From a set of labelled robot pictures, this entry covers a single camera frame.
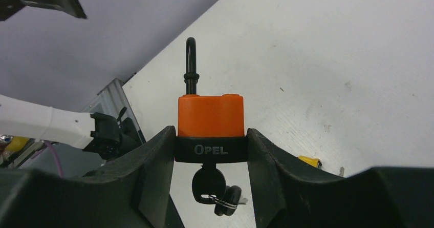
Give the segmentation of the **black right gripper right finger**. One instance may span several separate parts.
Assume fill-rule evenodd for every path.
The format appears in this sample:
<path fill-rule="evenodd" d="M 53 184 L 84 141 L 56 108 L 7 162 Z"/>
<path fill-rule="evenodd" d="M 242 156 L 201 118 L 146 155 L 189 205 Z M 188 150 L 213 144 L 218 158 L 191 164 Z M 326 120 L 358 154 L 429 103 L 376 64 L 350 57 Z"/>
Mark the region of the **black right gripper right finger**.
<path fill-rule="evenodd" d="M 247 131 L 257 227 L 433 227 L 433 169 L 373 167 L 348 178 Z"/>

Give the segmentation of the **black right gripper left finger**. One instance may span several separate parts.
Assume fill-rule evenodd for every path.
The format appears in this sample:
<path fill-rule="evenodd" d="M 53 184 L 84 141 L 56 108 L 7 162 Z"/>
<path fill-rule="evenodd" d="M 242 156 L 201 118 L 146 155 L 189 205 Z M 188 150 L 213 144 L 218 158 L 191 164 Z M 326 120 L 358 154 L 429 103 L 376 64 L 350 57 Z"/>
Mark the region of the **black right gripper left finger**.
<path fill-rule="evenodd" d="M 1 227 L 183 227 L 170 197 L 176 130 L 86 173 L 1 170 Z"/>

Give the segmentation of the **yellow padlock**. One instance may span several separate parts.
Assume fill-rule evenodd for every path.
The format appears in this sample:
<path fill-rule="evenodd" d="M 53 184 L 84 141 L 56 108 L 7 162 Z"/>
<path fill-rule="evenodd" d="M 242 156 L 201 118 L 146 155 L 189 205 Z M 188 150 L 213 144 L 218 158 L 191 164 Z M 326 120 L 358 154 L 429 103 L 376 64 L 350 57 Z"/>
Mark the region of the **yellow padlock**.
<path fill-rule="evenodd" d="M 298 159 L 300 159 L 301 161 L 317 168 L 317 169 L 321 169 L 322 168 L 322 162 L 320 159 L 318 158 L 310 158 L 307 156 L 298 156 Z"/>

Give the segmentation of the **orange black padlock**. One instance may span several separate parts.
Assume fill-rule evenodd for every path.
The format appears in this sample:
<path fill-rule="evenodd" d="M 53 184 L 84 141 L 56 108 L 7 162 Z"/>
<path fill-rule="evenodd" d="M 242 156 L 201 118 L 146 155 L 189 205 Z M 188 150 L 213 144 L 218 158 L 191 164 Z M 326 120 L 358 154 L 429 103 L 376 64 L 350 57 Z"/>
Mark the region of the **orange black padlock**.
<path fill-rule="evenodd" d="M 186 93 L 178 99 L 175 160 L 184 163 L 239 163 L 248 158 L 244 100 L 238 94 L 197 93 L 197 48 L 186 40 Z"/>

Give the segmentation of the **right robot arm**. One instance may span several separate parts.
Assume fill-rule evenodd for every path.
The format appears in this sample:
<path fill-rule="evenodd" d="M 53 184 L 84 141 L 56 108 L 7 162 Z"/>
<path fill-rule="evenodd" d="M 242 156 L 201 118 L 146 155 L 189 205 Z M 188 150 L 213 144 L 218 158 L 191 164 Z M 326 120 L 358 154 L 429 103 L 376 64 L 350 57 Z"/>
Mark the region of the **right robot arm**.
<path fill-rule="evenodd" d="M 124 141 L 117 120 L 1 96 L 1 133 L 97 152 Z M 1 227 L 183 227 L 169 194 L 181 140 L 173 126 L 82 177 L 1 170 Z M 257 227 L 433 227 L 433 169 L 317 169 L 256 129 L 235 141 L 248 164 Z"/>

